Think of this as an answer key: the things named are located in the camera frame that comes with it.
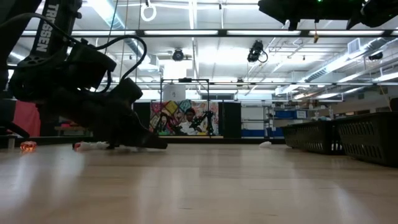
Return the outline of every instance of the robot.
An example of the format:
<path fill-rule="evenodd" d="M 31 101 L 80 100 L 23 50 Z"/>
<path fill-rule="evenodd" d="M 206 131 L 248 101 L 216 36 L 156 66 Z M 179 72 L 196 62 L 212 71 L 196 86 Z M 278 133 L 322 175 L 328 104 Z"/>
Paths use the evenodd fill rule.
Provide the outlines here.
<path fill-rule="evenodd" d="M 118 37 L 108 44 L 94 47 L 87 41 L 71 37 L 75 19 L 82 0 L 46 0 L 42 15 L 35 14 L 41 0 L 7 0 L 0 20 L 0 31 L 5 35 L 0 51 L 0 90 L 5 89 L 9 69 L 14 74 L 8 90 L 21 101 L 35 103 L 39 113 L 50 113 L 70 119 L 89 128 L 96 141 L 109 142 L 109 148 L 118 144 L 136 147 L 165 149 L 167 143 L 144 128 L 131 105 L 142 96 L 141 89 L 129 78 L 143 61 L 147 46 L 136 36 Z M 39 28 L 30 55 L 16 67 L 6 63 L 30 18 L 40 18 Z M 99 50 L 124 38 L 137 39 L 144 48 L 142 58 L 127 71 L 120 83 L 107 92 L 111 72 L 116 62 Z M 67 48 L 72 51 L 67 55 Z M 100 92 L 98 88 L 104 74 L 108 84 Z"/>

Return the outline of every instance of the ceiling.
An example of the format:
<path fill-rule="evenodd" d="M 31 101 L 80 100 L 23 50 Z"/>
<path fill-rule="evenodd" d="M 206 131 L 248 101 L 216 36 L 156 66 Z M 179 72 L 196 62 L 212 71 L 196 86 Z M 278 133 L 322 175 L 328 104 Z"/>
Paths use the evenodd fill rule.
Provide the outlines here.
<path fill-rule="evenodd" d="M 109 30 L 109 26 L 100 16 L 98 10 L 92 6 L 93 1 L 84 1 L 80 9 L 83 18 L 75 22 L 75 30 Z M 145 1 L 122 1 L 118 2 L 117 12 L 124 21 L 127 29 L 149 30 L 149 29 L 286 29 L 275 19 L 258 11 L 257 1 L 252 0 L 222 0 L 223 9 L 219 10 L 219 0 L 197 0 L 197 7 L 193 19 L 193 27 L 190 25 L 189 0 L 158 0 L 151 1 L 156 5 L 157 14 L 152 21 L 146 22 L 141 19 L 139 4 Z M 145 10 L 146 16 L 150 16 L 150 9 Z M 372 29 L 385 30 L 397 28 L 398 17 L 385 23 L 381 27 Z M 27 30 L 36 30 L 38 20 L 32 19 Z M 320 21 L 317 25 L 322 29 L 341 29 L 346 27 L 346 21 Z M 298 29 L 314 30 L 314 21 L 304 20 L 298 25 Z M 353 29 L 368 30 L 362 24 Z M 108 41 L 106 36 L 98 38 L 87 38 L 93 45 L 102 45 Z M 294 74 L 306 74 L 314 68 L 320 67 L 328 60 L 336 57 L 347 50 L 347 44 L 354 40 L 353 37 L 323 38 L 314 44 L 313 38 L 298 37 L 196 37 L 194 40 L 196 48 L 198 77 L 209 78 L 214 82 L 235 82 L 237 78 L 243 78 L 245 82 L 297 82 Z M 14 52 L 27 56 L 34 38 L 21 37 Z M 249 49 L 255 40 L 262 40 L 265 46 L 268 44 L 267 52 L 269 61 L 263 65 L 250 64 L 247 62 Z M 170 61 L 170 53 L 175 49 L 182 49 L 184 54 L 192 59 L 193 41 L 191 37 L 151 37 L 144 38 L 148 46 L 148 53 L 159 58 L 159 64 L 164 65 Z M 383 61 L 396 58 L 397 44 L 392 44 L 384 51 Z M 114 71 L 115 79 L 121 76 L 129 67 L 135 64 L 134 52 L 124 43 L 118 42 L 108 49 L 111 57 L 117 61 L 118 67 Z M 366 59 L 367 68 L 376 66 L 379 61 L 371 62 Z M 364 60 L 357 60 L 341 67 L 334 72 L 339 75 L 349 76 L 364 69 Z M 160 80 L 161 72 L 151 72 L 140 69 L 133 72 L 137 76 L 137 82 L 151 82 Z M 334 73 L 328 75 L 328 82 L 336 82 Z M 276 86 L 259 86 L 258 89 L 275 89 Z"/>

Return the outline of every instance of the colorful graffiti banner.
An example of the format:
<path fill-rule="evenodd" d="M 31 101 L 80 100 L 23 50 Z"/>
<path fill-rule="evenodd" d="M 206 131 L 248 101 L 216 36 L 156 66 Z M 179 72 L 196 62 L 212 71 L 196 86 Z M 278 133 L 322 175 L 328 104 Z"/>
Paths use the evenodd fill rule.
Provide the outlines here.
<path fill-rule="evenodd" d="M 218 103 L 167 101 L 150 104 L 150 131 L 159 135 L 218 135 Z"/>

